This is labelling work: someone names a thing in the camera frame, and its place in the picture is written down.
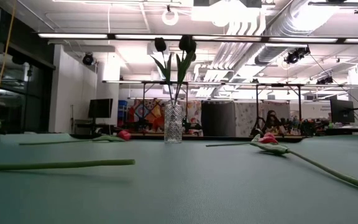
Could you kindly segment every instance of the yellow cord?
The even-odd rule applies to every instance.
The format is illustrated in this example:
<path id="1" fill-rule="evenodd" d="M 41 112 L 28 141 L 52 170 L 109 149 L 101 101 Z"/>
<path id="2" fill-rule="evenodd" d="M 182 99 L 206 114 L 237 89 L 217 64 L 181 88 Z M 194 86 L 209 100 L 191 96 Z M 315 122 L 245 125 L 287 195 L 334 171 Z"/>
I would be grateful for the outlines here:
<path id="1" fill-rule="evenodd" d="M 1 74 L 0 74 L 0 87 L 1 87 L 2 75 L 4 74 L 4 70 L 5 70 L 7 50 L 8 50 L 8 48 L 9 48 L 9 43 L 10 43 L 10 41 L 11 41 L 13 21 L 14 21 L 14 19 L 15 19 L 15 13 L 16 13 L 16 4 L 17 4 L 17 0 L 15 0 L 15 1 L 14 1 L 14 4 L 13 4 L 11 25 L 9 26 L 9 33 L 8 33 L 8 35 L 7 35 L 6 47 L 5 47 L 5 54 L 4 54 L 4 60 L 2 61 L 2 69 L 1 69 Z"/>

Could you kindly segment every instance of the black monitor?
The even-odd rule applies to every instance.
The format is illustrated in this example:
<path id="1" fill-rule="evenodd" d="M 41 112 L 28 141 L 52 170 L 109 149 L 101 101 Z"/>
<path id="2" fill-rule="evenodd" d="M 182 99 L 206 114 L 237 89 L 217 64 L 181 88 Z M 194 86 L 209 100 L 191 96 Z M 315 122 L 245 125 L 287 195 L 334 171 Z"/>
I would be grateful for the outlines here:
<path id="1" fill-rule="evenodd" d="M 91 100 L 89 104 L 89 118 L 110 118 L 112 99 Z"/>
<path id="2" fill-rule="evenodd" d="M 330 103 L 332 122 L 354 123 L 353 101 L 331 99 Z"/>

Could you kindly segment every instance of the green table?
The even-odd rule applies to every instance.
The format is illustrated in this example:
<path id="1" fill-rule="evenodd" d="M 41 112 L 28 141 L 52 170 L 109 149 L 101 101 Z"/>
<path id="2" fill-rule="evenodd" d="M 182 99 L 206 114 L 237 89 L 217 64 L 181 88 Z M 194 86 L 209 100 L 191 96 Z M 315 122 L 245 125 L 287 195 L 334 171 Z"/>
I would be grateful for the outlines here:
<path id="1" fill-rule="evenodd" d="M 0 172 L 0 224 L 358 223 L 358 189 L 252 146 L 162 141 L 19 146 L 67 134 L 0 136 L 0 163 L 135 159 L 136 165 Z M 358 178 L 358 136 L 287 144 Z"/>

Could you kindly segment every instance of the glass vase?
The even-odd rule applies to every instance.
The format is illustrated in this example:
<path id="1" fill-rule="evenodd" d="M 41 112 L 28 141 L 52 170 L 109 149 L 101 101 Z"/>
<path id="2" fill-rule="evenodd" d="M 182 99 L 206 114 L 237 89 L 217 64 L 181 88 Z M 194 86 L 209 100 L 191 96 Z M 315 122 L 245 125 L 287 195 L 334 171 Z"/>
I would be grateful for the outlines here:
<path id="1" fill-rule="evenodd" d="M 182 107 L 178 104 L 165 106 L 164 141 L 165 143 L 181 143 Z"/>

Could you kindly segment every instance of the person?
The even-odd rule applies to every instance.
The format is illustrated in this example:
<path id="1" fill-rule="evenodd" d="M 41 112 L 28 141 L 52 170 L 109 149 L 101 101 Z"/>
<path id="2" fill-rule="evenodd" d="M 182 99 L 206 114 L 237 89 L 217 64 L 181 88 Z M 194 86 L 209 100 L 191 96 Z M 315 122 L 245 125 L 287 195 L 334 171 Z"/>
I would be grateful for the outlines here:
<path id="1" fill-rule="evenodd" d="M 267 112 L 265 126 L 262 128 L 263 133 L 285 134 L 283 124 L 277 119 L 276 112 L 270 110 Z"/>

